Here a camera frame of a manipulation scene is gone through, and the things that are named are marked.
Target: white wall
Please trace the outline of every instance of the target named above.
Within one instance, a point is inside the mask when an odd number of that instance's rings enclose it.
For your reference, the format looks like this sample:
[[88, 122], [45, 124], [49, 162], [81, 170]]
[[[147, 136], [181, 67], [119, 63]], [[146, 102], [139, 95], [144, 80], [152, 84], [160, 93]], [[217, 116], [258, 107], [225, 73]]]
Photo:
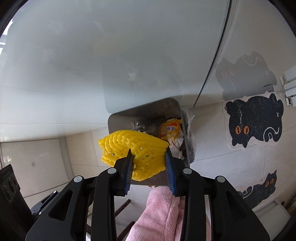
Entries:
[[1, 149], [4, 165], [12, 165], [30, 208], [50, 194], [49, 190], [60, 191], [69, 182], [59, 139], [1, 143]]
[[192, 107], [228, 0], [30, 0], [2, 36], [0, 141], [56, 138], [175, 96]]
[[[233, 3], [228, 31], [224, 35], [215, 68], [209, 75], [205, 89], [196, 106], [223, 101], [223, 88], [216, 77], [216, 70], [223, 58], [231, 63], [230, 66], [232, 67], [229, 68], [234, 69], [233, 77], [236, 77], [235, 74], [244, 71], [243, 67], [235, 65], [238, 58], [243, 55], [250, 57], [252, 51], [258, 52], [276, 77], [275, 91], [283, 89], [279, 78], [284, 75], [286, 70], [296, 64], [296, 38], [283, 16], [270, 2], [239, 0], [233, 1]], [[255, 77], [250, 75], [250, 78], [260, 82], [260, 74], [264, 73], [259, 73]], [[244, 76], [237, 76], [235, 80], [239, 82], [240, 78], [242, 78], [241, 81], [245, 79]], [[242, 86], [247, 89], [252, 80], [245, 81]]]

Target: orange cat eye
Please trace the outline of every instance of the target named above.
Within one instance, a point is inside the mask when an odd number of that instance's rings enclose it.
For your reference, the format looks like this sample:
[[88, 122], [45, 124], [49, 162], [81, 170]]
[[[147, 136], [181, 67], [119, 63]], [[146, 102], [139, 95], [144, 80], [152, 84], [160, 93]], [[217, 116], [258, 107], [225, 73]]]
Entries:
[[249, 127], [245, 126], [244, 127], [244, 134], [247, 135], [249, 133]]
[[223, 72], [221, 73], [221, 75], [222, 75], [224, 78], [226, 78], [226, 77], [227, 77], [227, 74], [226, 74], [226, 72], [225, 72], [225, 71], [223, 71]]
[[241, 129], [240, 129], [239, 126], [237, 126], [237, 127], [235, 128], [235, 133], [236, 133], [236, 134], [240, 134], [240, 132], [241, 132]]
[[229, 72], [231, 75], [234, 75], [234, 70], [233, 70], [233, 69], [229, 69], [228, 72]]

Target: cat face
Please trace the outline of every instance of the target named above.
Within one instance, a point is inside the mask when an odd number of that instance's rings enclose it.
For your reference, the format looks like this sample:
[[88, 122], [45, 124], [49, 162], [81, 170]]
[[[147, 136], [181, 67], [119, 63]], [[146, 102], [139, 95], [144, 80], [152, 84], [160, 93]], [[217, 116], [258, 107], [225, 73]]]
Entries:
[[244, 110], [242, 110], [244, 105], [244, 101], [235, 100], [227, 102], [225, 108], [230, 115], [229, 132], [232, 137], [232, 145], [242, 144], [246, 148], [252, 136], [252, 126], [249, 124], [248, 118], [245, 118]]
[[232, 145], [242, 144], [244, 148], [253, 136], [259, 141], [278, 141], [281, 137], [281, 118], [284, 106], [272, 93], [269, 98], [254, 96], [244, 102], [240, 99], [225, 105], [229, 118], [229, 133]]
[[262, 184], [262, 187], [265, 189], [269, 189], [270, 191], [274, 192], [276, 186], [276, 170], [274, 173], [269, 173], [266, 177], [265, 182]]

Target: black gripper frame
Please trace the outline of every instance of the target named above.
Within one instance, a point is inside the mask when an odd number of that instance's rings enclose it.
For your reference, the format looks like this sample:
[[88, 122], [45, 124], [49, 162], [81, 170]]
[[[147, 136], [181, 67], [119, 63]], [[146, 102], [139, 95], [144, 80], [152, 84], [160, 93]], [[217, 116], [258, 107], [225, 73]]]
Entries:
[[129, 190], [133, 155], [118, 159], [114, 168], [96, 177], [74, 177], [41, 212], [26, 236], [26, 241], [85, 241], [88, 207], [93, 204], [91, 240], [117, 240], [114, 196], [125, 196]]
[[[206, 240], [205, 195], [209, 196], [212, 240], [270, 241], [269, 235], [251, 208], [226, 178], [210, 179], [182, 160], [168, 156], [175, 175], [175, 196], [185, 196], [181, 241]], [[38, 215], [26, 241], [84, 241], [87, 211], [93, 202], [92, 241], [116, 241], [114, 196], [125, 196], [131, 151], [99, 176], [84, 179], [76, 176]]]
[[186, 197], [181, 241], [206, 240], [205, 195], [210, 202], [211, 240], [270, 241], [255, 213], [225, 177], [202, 177], [172, 157], [169, 148], [166, 155], [175, 174], [175, 196]]

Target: metal screw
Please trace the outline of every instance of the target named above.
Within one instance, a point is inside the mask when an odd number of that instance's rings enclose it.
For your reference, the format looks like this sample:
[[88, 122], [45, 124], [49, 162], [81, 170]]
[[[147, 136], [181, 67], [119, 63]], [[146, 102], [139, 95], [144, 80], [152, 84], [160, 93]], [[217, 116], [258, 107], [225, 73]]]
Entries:
[[115, 168], [109, 168], [108, 173], [109, 174], [114, 174], [117, 170]]
[[220, 183], [223, 183], [223, 182], [225, 182], [225, 178], [222, 176], [219, 176], [219, 177], [217, 177], [217, 181]]
[[78, 183], [82, 181], [82, 176], [76, 176], [74, 177], [74, 182]]
[[185, 168], [185, 169], [183, 169], [183, 172], [185, 174], [191, 174], [192, 173], [192, 170], [190, 168]]

